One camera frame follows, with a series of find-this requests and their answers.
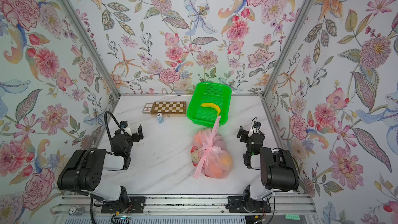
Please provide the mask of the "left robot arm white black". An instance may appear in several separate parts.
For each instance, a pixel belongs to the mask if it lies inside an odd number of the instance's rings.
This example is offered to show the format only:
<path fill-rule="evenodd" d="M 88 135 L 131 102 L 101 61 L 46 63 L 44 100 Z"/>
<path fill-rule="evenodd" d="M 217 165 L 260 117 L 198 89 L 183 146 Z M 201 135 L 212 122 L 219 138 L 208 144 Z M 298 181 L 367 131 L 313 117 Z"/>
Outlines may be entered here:
<path fill-rule="evenodd" d="M 119 130 L 110 139 L 112 151 L 98 148 L 75 151 L 59 175 L 58 188 L 91 197 L 113 210 L 127 209 L 131 200 L 126 188 L 103 179 L 102 174 L 103 171 L 126 171 L 134 143 L 143 139 L 141 125 L 133 133 L 127 121 L 120 122 Z"/>

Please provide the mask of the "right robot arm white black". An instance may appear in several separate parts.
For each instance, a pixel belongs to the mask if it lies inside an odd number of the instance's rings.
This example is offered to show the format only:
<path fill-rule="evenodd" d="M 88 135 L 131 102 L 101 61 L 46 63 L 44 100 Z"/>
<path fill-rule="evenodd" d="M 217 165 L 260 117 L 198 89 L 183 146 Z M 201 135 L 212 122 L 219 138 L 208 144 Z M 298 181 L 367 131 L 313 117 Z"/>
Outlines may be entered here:
<path fill-rule="evenodd" d="M 260 173 L 256 182 L 249 184 L 243 191 L 243 206 L 250 212 L 269 200 L 276 192 L 296 191 L 299 187 L 299 173 L 291 153 L 280 148 L 263 146 L 265 134 L 258 124 L 251 130 L 239 128 L 237 138 L 246 145 L 243 163 Z"/>

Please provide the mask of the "pink plastic bag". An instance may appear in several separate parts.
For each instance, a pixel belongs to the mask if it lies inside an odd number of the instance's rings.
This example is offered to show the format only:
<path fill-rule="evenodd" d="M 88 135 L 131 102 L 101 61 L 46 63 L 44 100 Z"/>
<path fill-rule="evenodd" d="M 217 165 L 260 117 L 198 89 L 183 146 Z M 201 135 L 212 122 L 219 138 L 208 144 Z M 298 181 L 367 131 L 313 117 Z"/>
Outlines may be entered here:
<path fill-rule="evenodd" d="M 221 117 L 213 127 L 198 131 L 191 144 L 191 161 L 195 166 L 193 177 L 201 175 L 215 179 L 225 179 L 233 170 L 233 159 L 224 138 L 218 133 Z"/>

